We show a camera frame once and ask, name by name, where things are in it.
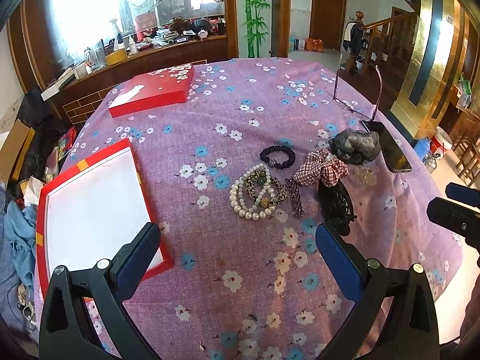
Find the black hair tie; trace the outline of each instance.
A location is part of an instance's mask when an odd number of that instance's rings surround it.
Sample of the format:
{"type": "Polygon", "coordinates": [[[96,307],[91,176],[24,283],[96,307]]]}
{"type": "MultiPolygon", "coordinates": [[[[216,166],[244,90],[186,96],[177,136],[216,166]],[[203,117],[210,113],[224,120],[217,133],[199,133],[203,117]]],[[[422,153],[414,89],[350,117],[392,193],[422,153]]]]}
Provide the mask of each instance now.
{"type": "Polygon", "coordinates": [[[286,146],[270,146],[262,150],[260,153],[260,159],[267,163],[270,168],[286,169],[290,168],[295,162],[295,153],[292,149],[286,146]],[[268,155],[273,152],[284,152],[287,156],[289,156],[289,159],[282,163],[278,163],[274,158],[268,158],[268,155]]]}

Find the wooden counter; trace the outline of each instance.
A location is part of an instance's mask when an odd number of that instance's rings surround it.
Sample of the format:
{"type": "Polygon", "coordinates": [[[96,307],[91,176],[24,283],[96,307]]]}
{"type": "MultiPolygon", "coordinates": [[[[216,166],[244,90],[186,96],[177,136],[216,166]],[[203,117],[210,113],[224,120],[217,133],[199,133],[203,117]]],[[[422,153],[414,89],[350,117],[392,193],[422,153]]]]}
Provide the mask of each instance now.
{"type": "Polygon", "coordinates": [[[165,47],[154,46],[75,81],[47,102],[63,120],[81,128],[113,86],[134,76],[185,63],[204,63],[205,60],[213,63],[228,59],[226,35],[212,35],[205,40],[165,47]]]}

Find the floral tablecloth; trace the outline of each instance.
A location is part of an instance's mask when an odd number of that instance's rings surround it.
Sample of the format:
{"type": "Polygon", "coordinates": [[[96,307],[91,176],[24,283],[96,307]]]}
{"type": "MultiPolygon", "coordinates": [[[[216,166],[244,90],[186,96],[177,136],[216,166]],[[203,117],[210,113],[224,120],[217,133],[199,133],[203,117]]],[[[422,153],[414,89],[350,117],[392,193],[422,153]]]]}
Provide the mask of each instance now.
{"type": "MultiPolygon", "coordinates": [[[[194,69],[184,104],[113,119],[107,107],[122,85],[114,88],[79,133],[63,170],[130,139],[175,267],[140,283],[124,305],[163,359],[312,359],[352,307],[315,246],[323,220],[316,185],[301,187],[303,218],[294,218],[287,199],[273,218],[259,221],[234,213],[230,185],[275,144],[291,147],[297,158],[291,168],[272,171],[283,181],[309,151],[327,147],[344,128],[361,129],[359,115],[332,102],[335,76],[318,63],[233,59],[194,69]]],[[[373,106],[344,81],[338,89],[348,104],[371,114],[373,106]]],[[[413,170],[394,175],[380,155],[376,184],[364,186],[350,167],[343,182],[358,217],[345,239],[385,266],[422,263],[437,299],[460,266],[460,243],[428,221],[427,204],[439,195],[434,181],[390,122],[377,118],[413,170]]],[[[129,197],[118,196],[118,204],[129,204],[129,197]]],[[[37,294],[38,314],[41,307],[37,294]]],[[[115,352],[95,304],[88,308],[105,347],[115,352]]]]}

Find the red box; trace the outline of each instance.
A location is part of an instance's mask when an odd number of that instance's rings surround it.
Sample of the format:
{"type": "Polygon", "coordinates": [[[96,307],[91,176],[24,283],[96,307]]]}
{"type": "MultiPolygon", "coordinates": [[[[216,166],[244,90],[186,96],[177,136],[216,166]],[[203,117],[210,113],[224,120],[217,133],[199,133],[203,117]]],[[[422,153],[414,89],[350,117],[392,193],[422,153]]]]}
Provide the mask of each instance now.
{"type": "Polygon", "coordinates": [[[182,64],[135,76],[110,104],[112,117],[187,101],[194,70],[182,64]]]}

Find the pearl bracelet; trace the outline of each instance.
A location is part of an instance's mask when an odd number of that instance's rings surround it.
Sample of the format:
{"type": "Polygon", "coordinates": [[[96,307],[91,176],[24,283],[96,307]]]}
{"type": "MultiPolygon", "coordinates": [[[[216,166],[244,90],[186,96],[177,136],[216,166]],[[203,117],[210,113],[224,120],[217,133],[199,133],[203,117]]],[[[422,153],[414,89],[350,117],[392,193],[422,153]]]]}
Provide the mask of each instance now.
{"type": "Polygon", "coordinates": [[[229,198],[230,205],[233,207],[234,212],[238,214],[238,216],[240,216],[241,218],[245,218],[247,220],[253,219],[254,221],[259,219],[265,219],[267,218],[267,216],[270,216],[276,208],[276,206],[273,204],[268,206],[268,208],[265,208],[263,211],[256,212],[256,210],[260,205],[259,203],[263,195],[268,193],[268,190],[270,189],[271,179],[272,178],[270,176],[270,171],[263,163],[255,165],[252,168],[250,168],[248,171],[246,171],[242,177],[240,177],[238,180],[235,181],[234,184],[232,184],[232,187],[230,190],[230,198],[229,198]],[[258,169],[265,170],[266,183],[263,185],[263,189],[258,194],[258,197],[255,200],[255,204],[251,208],[248,208],[243,198],[243,185],[245,183],[246,178],[248,178],[255,170],[258,170],[258,169]]]}

